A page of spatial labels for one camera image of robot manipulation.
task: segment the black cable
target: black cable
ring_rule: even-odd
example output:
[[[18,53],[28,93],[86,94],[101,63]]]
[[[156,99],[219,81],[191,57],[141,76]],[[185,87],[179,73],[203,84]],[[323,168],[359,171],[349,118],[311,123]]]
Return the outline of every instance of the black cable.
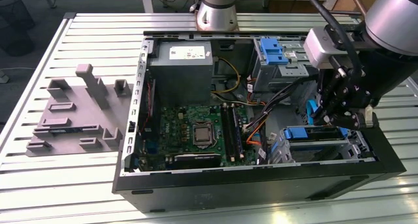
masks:
[[[332,14],[328,12],[328,10],[324,8],[324,6],[320,4],[319,0],[309,0],[309,2],[316,7],[319,14],[325,19],[327,23],[331,25],[331,27],[335,30],[335,32],[339,36],[339,39],[344,45],[344,48],[345,48],[345,51],[348,54],[348,58],[349,58],[351,63],[352,63],[352,75],[355,77],[360,77],[361,64],[359,61],[357,53],[355,51],[353,45],[349,41],[349,38],[345,34],[344,29],[341,28],[340,24],[337,23]]]
[[[355,15],[360,16],[360,12],[357,11],[344,11],[344,10],[329,10],[329,13],[333,15]]]
[[[291,12],[292,12],[295,4],[296,4],[296,0],[293,0],[293,2],[292,2],[292,6],[289,7],[289,11],[288,11],[288,13],[291,13]]]
[[[245,128],[252,127],[257,122],[260,122],[264,117],[269,114],[273,106],[283,101],[293,92],[296,89],[297,85],[301,84],[303,82],[312,81],[317,78],[317,75],[312,75],[308,77],[301,77],[296,79],[289,85],[287,85],[269,99],[269,101],[265,103],[265,106],[259,113],[259,115],[253,118],[253,120],[247,124]]]
[[[183,7],[180,8],[180,9],[176,9],[175,7],[172,7],[171,5],[168,5],[162,0],[158,0],[166,7],[169,7],[176,13],[181,10],[181,9],[184,9],[184,7],[185,7],[185,5],[187,5],[187,3],[188,3],[188,0],[185,0],[185,3],[184,3],[184,5],[183,5]]]

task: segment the motherboard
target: motherboard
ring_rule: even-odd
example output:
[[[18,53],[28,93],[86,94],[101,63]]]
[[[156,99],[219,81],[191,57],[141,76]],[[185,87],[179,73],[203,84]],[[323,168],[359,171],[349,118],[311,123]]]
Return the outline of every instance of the motherboard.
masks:
[[[162,107],[158,141],[145,142],[149,170],[253,165],[240,134],[247,121],[243,105]]]

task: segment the yellow cable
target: yellow cable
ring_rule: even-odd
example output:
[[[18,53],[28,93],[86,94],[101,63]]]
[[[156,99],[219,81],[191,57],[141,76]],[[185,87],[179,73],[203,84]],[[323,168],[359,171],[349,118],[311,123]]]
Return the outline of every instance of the yellow cable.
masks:
[[[233,91],[237,88],[239,82],[240,82],[240,77],[239,77],[239,73],[237,73],[235,66],[228,62],[228,60],[225,60],[224,58],[219,58],[219,59],[223,60],[229,65],[229,67],[233,69],[233,71],[236,73],[236,83],[235,83],[235,86],[232,88],[229,88],[228,90],[216,90],[216,91],[212,91],[212,93],[227,93],[227,92]]]

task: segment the white label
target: white label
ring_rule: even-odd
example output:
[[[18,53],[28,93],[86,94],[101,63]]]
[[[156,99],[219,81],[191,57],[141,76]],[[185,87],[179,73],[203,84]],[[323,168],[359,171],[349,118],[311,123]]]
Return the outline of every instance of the white label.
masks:
[[[265,159],[265,152],[261,148],[259,149],[259,155],[263,159]]]
[[[293,52],[284,52],[285,57],[295,57],[296,54]]]
[[[275,133],[269,133],[268,140],[275,141],[275,138],[276,138],[276,134]]]
[[[173,46],[169,48],[169,59],[204,58],[204,46]]]
[[[252,85],[251,84],[247,84],[247,89],[248,89],[248,92],[252,93]]]

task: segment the green motherboard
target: green motherboard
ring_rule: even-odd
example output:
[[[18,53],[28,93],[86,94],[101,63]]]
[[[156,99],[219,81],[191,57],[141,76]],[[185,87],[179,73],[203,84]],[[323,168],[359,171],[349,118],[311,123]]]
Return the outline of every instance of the green motherboard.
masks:
[[[236,117],[239,126],[247,123],[244,106],[236,106]],[[196,124],[211,125],[212,144],[207,148],[197,147],[193,143],[193,126]],[[253,165],[256,153],[252,145],[243,143],[244,158],[236,161],[227,159],[225,143],[223,137],[223,126],[220,117],[220,106],[187,106],[162,108],[160,113],[160,139],[154,155],[149,155],[149,163],[153,171],[165,170],[164,155],[180,153],[215,153],[221,155],[220,167]]]

